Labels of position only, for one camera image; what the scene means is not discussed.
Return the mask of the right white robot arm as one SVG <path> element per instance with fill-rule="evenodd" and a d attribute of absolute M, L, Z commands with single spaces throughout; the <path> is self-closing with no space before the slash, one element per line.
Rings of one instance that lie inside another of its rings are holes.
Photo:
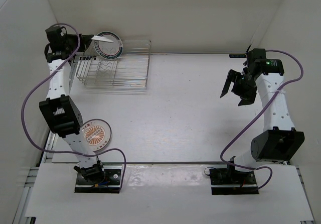
<path fill-rule="evenodd" d="M 305 140 L 304 133 L 298 131 L 291 120 L 284 87 L 302 79 L 285 81 L 284 67 L 279 59 L 266 56 L 264 48 L 254 48 L 246 53 L 242 72 L 229 70 L 221 96 L 232 91 L 240 97 L 240 106 L 251 105 L 260 97 L 262 110 L 232 140 L 235 142 L 260 117 L 264 118 L 263 132 L 251 141 L 250 150 L 232 157 L 226 164 L 225 177 L 236 184 L 244 176 L 243 172 L 258 170 L 265 163 L 289 161 Z"/>

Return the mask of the orange sunburst plate front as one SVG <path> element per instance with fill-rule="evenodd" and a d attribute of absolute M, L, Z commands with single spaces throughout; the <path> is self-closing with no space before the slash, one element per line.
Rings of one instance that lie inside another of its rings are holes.
<path fill-rule="evenodd" d="M 102 119 L 86 121 L 81 129 L 84 138 L 94 153 L 104 150 L 112 139 L 112 129 L 108 122 Z"/>

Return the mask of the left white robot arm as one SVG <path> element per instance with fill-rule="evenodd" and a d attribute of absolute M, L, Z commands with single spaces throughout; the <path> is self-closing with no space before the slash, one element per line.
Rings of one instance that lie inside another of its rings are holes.
<path fill-rule="evenodd" d="M 57 134 L 70 147 L 78 160 L 74 169 L 94 184 L 105 179 L 102 162 L 87 145 L 81 132 L 83 119 L 80 110 L 70 96 L 71 60 L 74 52 L 86 50 L 81 35 L 63 33 L 62 27 L 46 29 L 45 57 L 51 79 L 46 99 L 39 103 L 40 111 L 51 132 Z"/>

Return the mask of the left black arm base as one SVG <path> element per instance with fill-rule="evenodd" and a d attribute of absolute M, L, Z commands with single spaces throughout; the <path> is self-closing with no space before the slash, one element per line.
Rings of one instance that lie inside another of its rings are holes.
<path fill-rule="evenodd" d="M 75 181 L 75 193 L 119 193 L 120 184 L 122 180 L 123 167 L 122 166 L 104 166 L 105 178 L 95 184 L 92 181 L 85 180 L 84 177 L 78 173 Z"/>

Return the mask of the green rimmed white plate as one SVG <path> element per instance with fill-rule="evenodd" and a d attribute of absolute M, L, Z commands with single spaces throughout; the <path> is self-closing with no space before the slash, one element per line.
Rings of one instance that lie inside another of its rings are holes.
<path fill-rule="evenodd" d="M 94 41 L 94 49 L 100 57 L 107 60 L 115 60 L 122 55 L 123 43 L 118 35 L 110 31 L 103 31 L 98 33 L 97 36 L 105 37 L 113 41 L 112 43 L 98 40 Z"/>

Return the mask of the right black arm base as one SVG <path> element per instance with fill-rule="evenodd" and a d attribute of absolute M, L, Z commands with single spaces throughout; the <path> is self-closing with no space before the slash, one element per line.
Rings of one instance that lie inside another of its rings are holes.
<path fill-rule="evenodd" d="M 255 174 L 228 168 L 210 168 L 209 177 L 212 195 L 259 194 Z"/>

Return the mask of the orange sunburst plate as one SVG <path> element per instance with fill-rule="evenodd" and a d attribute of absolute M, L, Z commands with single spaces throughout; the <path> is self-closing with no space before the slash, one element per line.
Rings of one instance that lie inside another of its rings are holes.
<path fill-rule="evenodd" d="M 84 138 L 94 153 L 104 150 L 112 139 L 112 129 L 108 122 L 102 119 L 86 121 L 81 129 Z"/>
<path fill-rule="evenodd" d="M 96 36 L 94 35 L 92 38 L 91 38 L 92 41 L 101 41 L 101 42 L 107 42 L 107 43 L 114 43 L 114 41 L 106 38 L 106 37 L 102 37 L 102 36 Z"/>

